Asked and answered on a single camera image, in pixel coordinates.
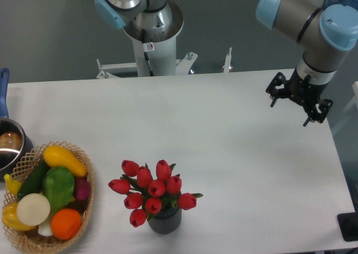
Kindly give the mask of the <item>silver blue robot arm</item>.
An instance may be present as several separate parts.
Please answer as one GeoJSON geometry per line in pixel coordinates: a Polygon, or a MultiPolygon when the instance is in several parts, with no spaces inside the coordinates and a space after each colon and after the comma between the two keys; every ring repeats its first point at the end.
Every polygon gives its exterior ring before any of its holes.
{"type": "Polygon", "coordinates": [[[304,48],[290,78],[278,72],[266,88],[275,105],[289,99],[307,114],[304,124],[322,123],[333,101],[321,94],[357,44],[357,10],[327,0],[259,0],[256,19],[304,48]]]}

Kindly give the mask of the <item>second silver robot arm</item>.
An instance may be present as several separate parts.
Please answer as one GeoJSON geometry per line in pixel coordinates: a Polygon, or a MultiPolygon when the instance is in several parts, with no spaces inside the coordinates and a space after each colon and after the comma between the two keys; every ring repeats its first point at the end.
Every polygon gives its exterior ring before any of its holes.
{"type": "Polygon", "coordinates": [[[141,43],[176,37],[183,28],[183,13],[171,0],[94,0],[101,18],[113,29],[123,29],[141,43]]]}

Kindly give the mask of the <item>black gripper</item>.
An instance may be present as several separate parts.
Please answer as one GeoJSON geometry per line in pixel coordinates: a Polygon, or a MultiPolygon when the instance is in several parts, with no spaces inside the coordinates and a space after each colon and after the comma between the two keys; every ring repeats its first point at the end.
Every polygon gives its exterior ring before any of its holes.
{"type": "Polygon", "coordinates": [[[278,99],[288,98],[289,92],[289,99],[303,106],[308,115],[303,126],[307,126],[309,122],[324,122],[333,106],[333,101],[320,98],[326,84],[311,84],[311,80],[312,76],[308,74],[301,78],[296,69],[289,80],[281,72],[278,72],[266,88],[266,93],[272,100],[270,106],[274,107],[278,99]]]}

